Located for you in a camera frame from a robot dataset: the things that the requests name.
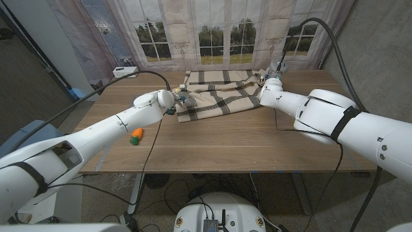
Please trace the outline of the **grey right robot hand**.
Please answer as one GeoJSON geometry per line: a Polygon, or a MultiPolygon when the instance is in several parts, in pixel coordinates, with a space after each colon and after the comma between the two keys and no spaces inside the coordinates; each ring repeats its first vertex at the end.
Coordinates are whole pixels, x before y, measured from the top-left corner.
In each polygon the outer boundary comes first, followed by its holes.
{"type": "Polygon", "coordinates": [[[287,71],[288,65],[284,61],[271,62],[270,66],[265,71],[261,70],[256,77],[260,84],[264,84],[266,80],[271,78],[282,79],[287,71]]]}

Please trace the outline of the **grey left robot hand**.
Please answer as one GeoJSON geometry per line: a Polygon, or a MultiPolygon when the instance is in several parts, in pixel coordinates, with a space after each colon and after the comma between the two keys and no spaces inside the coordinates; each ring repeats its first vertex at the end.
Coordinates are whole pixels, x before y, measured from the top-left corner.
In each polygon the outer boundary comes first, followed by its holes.
{"type": "Polygon", "coordinates": [[[173,88],[171,93],[174,96],[174,104],[166,111],[168,115],[176,113],[176,105],[179,106],[196,106],[196,100],[189,95],[186,85],[180,84],[179,87],[173,88]]]}

